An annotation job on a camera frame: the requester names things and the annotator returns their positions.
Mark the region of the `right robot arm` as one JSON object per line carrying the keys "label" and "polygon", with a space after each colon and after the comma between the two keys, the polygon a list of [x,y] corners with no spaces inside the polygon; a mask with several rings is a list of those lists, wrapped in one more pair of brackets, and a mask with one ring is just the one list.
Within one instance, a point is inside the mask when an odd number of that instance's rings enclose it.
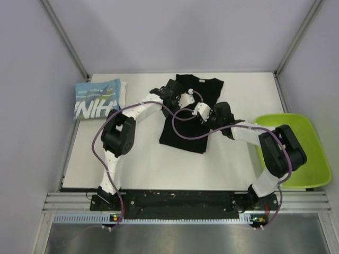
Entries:
{"label": "right robot arm", "polygon": [[220,131],[232,140],[260,147],[265,168],[249,186],[246,195],[246,204],[255,210],[264,206],[266,197],[307,162],[307,155],[289,125],[268,128],[236,120],[227,102],[217,103],[214,107],[198,103],[194,110],[209,129]]}

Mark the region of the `black t shirt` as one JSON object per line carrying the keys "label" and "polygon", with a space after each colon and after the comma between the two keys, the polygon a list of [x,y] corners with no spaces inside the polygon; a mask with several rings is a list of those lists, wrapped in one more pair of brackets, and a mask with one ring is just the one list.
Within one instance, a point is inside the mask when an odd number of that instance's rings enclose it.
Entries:
{"label": "black t shirt", "polygon": [[[188,106],[191,110],[195,108],[198,102],[204,102],[213,107],[217,103],[224,85],[224,81],[220,79],[201,79],[191,74],[177,74],[175,81],[182,85],[186,92],[189,89],[195,91],[195,94],[193,94],[195,103]],[[193,138],[207,134],[210,131],[208,127],[201,124],[197,117],[189,121],[175,120],[175,127],[179,134]],[[207,142],[207,137],[197,140],[186,140],[179,137],[173,130],[171,117],[165,120],[164,128],[159,138],[160,144],[200,154],[206,152]]]}

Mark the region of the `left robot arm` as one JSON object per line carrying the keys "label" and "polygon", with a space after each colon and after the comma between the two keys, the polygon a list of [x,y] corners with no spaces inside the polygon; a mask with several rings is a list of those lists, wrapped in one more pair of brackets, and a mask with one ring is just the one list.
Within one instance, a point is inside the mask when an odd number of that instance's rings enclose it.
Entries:
{"label": "left robot arm", "polygon": [[114,177],[117,175],[119,157],[126,155],[133,147],[137,124],[156,112],[163,111],[169,117],[184,108],[186,105],[181,102],[184,93],[183,86],[170,79],[166,86],[152,89],[140,102],[109,112],[106,122],[95,136],[100,137],[103,143],[105,158],[101,159],[93,152],[104,166],[104,175],[97,194],[107,209],[114,210],[120,204],[117,192],[121,184]]}

